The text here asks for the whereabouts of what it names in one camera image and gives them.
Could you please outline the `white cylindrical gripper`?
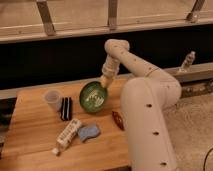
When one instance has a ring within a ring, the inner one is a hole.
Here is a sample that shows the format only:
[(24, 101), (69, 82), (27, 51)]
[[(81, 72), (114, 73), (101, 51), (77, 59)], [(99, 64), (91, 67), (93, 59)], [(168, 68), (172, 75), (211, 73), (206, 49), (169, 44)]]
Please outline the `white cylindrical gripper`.
[(119, 72), (120, 62), (111, 57), (107, 56), (106, 61), (102, 66), (102, 76), (100, 77), (100, 83), (103, 88), (108, 88), (111, 84), (111, 80), (109, 78), (115, 77)]

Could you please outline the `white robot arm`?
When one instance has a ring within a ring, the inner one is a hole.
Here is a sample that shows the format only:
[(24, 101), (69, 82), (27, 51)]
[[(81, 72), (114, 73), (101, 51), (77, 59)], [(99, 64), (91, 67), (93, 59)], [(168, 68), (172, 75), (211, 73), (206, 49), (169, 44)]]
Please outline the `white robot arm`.
[(179, 81), (165, 70), (129, 52), (126, 40), (109, 39), (101, 84), (112, 83), (124, 65), (134, 77), (121, 92), (121, 111), (132, 171), (180, 171), (163, 110), (181, 96)]

